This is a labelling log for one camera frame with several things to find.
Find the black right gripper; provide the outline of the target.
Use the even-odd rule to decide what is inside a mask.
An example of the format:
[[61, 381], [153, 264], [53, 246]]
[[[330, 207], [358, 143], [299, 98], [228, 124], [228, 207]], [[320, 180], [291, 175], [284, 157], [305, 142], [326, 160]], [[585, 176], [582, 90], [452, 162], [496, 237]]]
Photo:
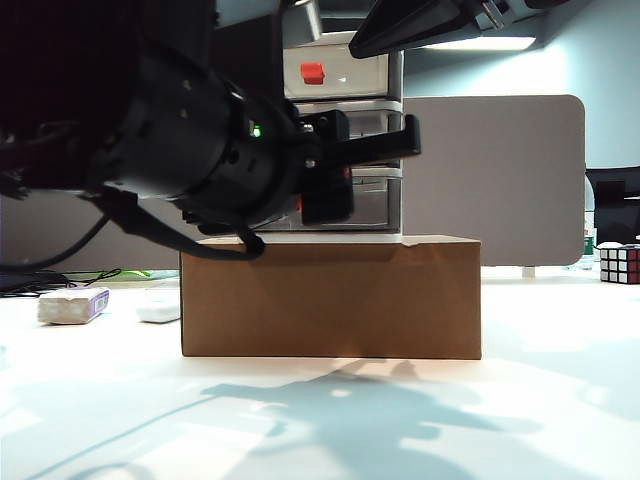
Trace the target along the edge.
[[542, 15], [544, 0], [377, 1], [349, 43], [355, 58], [478, 37]]

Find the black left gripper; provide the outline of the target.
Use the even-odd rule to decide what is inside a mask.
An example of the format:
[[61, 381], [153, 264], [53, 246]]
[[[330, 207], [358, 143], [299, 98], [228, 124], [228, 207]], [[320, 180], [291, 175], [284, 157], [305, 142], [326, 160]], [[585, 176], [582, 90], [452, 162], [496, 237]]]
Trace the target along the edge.
[[419, 155], [419, 118], [406, 115], [404, 125], [403, 130], [348, 140], [349, 120], [339, 110], [300, 117], [292, 134], [292, 172], [314, 170], [301, 187], [302, 223], [340, 223], [352, 216], [350, 166]]

